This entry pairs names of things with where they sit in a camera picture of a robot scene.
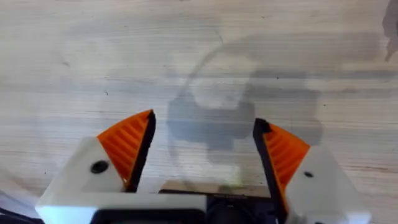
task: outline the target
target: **black screw hole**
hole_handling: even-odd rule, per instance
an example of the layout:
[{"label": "black screw hole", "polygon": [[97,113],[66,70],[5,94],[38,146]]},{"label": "black screw hole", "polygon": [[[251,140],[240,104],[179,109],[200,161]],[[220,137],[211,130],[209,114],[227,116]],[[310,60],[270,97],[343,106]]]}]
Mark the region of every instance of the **black screw hole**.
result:
[{"label": "black screw hole", "polygon": [[109,167],[109,163],[107,161],[96,161],[95,163],[93,163],[93,165],[91,165],[91,169],[90,171],[93,174],[100,174],[104,171],[106,171]]},{"label": "black screw hole", "polygon": [[306,177],[308,177],[308,178],[312,178],[313,177],[313,174],[311,172],[308,172],[308,171],[304,171],[304,175]]}]

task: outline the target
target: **orange finger pad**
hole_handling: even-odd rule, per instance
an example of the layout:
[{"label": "orange finger pad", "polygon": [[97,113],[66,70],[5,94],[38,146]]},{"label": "orange finger pad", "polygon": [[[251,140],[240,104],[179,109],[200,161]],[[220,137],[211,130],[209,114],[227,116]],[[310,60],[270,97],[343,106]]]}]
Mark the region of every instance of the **orange finger pad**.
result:
[{"label": "orange finger pad", "polygon": [[150,112],[152,110],[126,118],[97,136],[124,185],[131,178]]},{"label": "orange finger pad", "polygon": [[271,132],[264,133],[268,155],[282,195],[310,146],[284,129],[269,124]]}]

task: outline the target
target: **black cable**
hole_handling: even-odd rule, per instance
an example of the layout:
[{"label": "black cable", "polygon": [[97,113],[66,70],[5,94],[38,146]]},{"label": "black cable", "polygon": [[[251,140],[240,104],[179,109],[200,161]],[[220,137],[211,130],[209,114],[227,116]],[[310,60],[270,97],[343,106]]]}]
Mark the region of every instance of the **black cable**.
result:
[{"label": "black cable", "polygon": [[44,224],[44,222],[41,219],[27,217],[25,215],[21,215],[21,214],[6,210],[4,208],[0,208],[0,213],[2,213],[3,215],[8,216],[9,218],[12,218],[14,220],[19,220],[19,221],[22,221],[24,223],[28,223],[28,224]]}]

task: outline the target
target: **wooden table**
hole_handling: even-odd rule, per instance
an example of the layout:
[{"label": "wooden table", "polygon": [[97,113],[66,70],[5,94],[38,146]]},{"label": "wooden table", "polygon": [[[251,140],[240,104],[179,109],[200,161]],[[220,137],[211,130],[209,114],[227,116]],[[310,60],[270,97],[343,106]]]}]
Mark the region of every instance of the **wooden table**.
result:
[{"label": "wooden table", "polygon": [[0,1],[1,168],[39,196],[80,138],[153,108],[140,191],[266,194],[260,117],[398,223],[397,21],[397,0]]}]

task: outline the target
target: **white plastic part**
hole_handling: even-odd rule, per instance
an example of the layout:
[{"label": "white plastic part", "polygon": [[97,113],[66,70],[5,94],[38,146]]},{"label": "white plastic part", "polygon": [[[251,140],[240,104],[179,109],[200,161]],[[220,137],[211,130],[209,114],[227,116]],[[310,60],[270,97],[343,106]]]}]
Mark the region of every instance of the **white plastic part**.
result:
[{"label": "white plastic part", "polygon": [[367,224],[371,219],[359,193],[325,148],[310,148],[285,196],[287,224]]},{"label": "white plastic part", "polygon": [[78,150],[53,179],[35,209],[46,224],[88,224],[100,209],[196,208],[205,211],[202,195],[130,194],[109,162],[106,171],[93,174],[91,165],[108,161],[96,138],[84,138]]}]

